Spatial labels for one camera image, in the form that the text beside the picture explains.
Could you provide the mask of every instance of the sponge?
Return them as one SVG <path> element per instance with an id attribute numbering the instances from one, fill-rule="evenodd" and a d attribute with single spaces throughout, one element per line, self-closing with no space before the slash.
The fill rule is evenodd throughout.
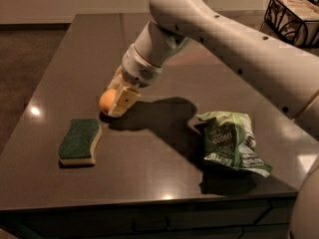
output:
<path id="1" fill-rule="evenodd" d="M 102 130 L 97 119 L 71 119 L 71 126 L 59 147 L 64 165 L 94 165 L 95 148 Z"/>

